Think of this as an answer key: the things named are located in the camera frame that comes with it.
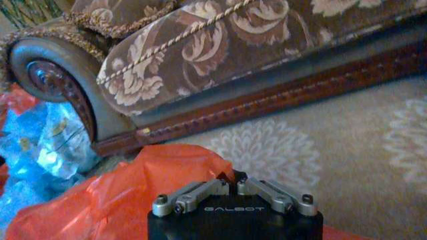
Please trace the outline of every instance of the sofa armrest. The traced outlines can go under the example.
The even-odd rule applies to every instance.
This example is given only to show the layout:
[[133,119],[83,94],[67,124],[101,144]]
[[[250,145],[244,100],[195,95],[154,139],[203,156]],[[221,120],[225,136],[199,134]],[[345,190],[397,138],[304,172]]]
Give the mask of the sofa armrest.
[[27,37],[9,56],[15,81],[43,100],[71,102],[94,142],[134,129],[102,97],[97,85],[102,64],[82,47],[57,37]]

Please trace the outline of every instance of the red plastic bag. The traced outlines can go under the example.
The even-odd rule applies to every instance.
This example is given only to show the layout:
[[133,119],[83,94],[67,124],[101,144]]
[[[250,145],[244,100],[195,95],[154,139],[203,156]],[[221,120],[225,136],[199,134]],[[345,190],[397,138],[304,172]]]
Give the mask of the red plastic bag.
[[373,240],[373,238],[361,237],[348,232],[340,231],[330,226],[324,226],[325,240]]
[[0,106],[13,109],[17,115],[22,115],[39,102],[41,100],[31,96],[17,83],[11,86],[11,92],[0,94]]
[[233,164],[201,146],[147,146],[133,164],[19,211],[6,239],[147,239],[147,214],[157,196],[222,173],[234,180]]

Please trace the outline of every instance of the floral pattern fabric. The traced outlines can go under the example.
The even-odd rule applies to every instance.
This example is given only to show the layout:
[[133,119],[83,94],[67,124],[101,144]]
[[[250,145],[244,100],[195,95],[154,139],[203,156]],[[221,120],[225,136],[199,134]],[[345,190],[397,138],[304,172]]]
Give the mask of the floral pattern fabric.
[[177,0],[77,0],[65,18],[73,24],[103,34],[125,38],[170,13]]
[[421,1],[189,0],[113,49],[97,82],[139,115],[424,14]]

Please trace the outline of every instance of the carved wooden rosette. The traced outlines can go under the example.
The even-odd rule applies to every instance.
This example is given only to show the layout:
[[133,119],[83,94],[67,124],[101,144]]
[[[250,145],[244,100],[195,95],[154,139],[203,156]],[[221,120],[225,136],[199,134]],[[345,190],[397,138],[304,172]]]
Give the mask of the carved wooden rosette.
[[69,101],[82,119],[91,141],[97,137],[93,106],[83,88],[71,74],[55,63],[37,60],[29,64],[29,76],[37,88],[49,96]]

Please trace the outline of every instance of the logo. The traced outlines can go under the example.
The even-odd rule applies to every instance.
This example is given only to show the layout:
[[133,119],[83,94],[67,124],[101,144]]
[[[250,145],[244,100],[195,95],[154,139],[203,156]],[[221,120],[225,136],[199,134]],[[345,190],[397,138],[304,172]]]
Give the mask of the logo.
[[248,206],[248,207],[242,207],[242,206],[237,206],[237,207],[210,207],[207,206],[205,208],[206,212],[261,212],[264,211],[265,207],[253,207],[253,206]]

